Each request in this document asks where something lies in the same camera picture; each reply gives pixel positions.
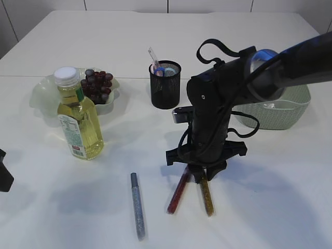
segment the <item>pen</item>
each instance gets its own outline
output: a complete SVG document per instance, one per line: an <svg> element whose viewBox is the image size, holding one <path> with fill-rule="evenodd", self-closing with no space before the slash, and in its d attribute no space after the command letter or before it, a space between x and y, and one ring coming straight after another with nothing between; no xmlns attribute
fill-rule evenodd
<svg viewBox="0 0 332 249"><path fill-rule="evenodd" d="M139 238L139 240L143 240L145 237L145 227L144 227L140 188L139 188L139 184L137 182L136 173L130 174L130 181L131 181L131 192L132 192L133 203L134 203L137 237Z"/></svg>
<svg viewBox="0 0 332 249"><path fill-rule="evenodd" d="M187 166L185 168L185 171L183 172L181 178L180 178L180 181L177 184L177 187L176 187L176 190L175 190L174 195L172 197L172 200L170 202L170 205L167 208L167 212L169 214L174 214L175 213L175 210L178 206L178 203L180 202L180 198L182 196L182 193L185 189L185 186L186 186L187 182L190 179L190 176L191 176L191 174L190 174L190 172L188 170L188 166Z"/></svg>
<svg viewBox="0 0 332 249"><path fill-rule="evenodd" d="M201 191L202 191L202 195L203 195L205 210L206 210L207 215L210 217L214 213L214 208L213 208L212 199L211 199L210 190L209 190L209 184L206 179L205 172L203 172L203 177L200 182L200 187L201 187Z"/></svg>

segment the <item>cooking oil bottle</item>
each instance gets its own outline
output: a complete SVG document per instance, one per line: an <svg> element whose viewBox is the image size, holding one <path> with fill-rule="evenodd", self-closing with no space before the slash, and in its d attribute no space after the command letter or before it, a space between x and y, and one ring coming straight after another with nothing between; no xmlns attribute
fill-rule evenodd
<svg viewBox="0 0 332 249"><path fill-rule="evenodd" d="M54 78L61 96L58 118L69 149L75 157L91 160L104 147L95 105L84 96L76 68L62 67Z"/></svg>

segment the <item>pen holder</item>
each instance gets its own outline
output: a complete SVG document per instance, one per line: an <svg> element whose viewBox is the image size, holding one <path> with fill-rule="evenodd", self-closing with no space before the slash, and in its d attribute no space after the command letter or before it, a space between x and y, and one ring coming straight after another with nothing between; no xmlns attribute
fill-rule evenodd
<svg viewBox="0 0 332 249"><path fill-rule="evenodd" d="M180 102L181 66L173 61L159 61L159 64L162 69L155 72L152 72L152 65L149 67L152 105L159 109L171 109Z"/></svg>

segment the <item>silver glitter pen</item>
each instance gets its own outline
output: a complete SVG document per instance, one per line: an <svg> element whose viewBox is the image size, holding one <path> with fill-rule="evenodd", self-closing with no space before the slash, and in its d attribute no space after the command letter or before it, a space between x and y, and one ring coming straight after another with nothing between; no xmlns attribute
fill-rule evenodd
<svg viewBox="0 0 332 249"><path fill-rule="evenodd" d="M140 188L137 182L136 173L130 174L130 180L131 180L131 192L133 195L133 203L134 203L137 237L139 238L139 240L143 240L145 237L145 227L144 227Z"/></svg>

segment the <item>gold glitter pen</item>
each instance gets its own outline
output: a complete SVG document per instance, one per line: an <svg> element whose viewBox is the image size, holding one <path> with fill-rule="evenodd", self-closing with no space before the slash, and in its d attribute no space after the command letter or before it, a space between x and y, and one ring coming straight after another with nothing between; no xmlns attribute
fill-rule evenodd
<svg viewBox="0 0 332 249"><path fill-rule="evenodd" d="M206 179L205 172L203 173L203 177L199 184L200 184L202 195L203 195L206 213L207 213L208 217L210 217L214 213L214 208L213 208L212 199L211 199L210 190L209 190L209 184Z"/></svg>

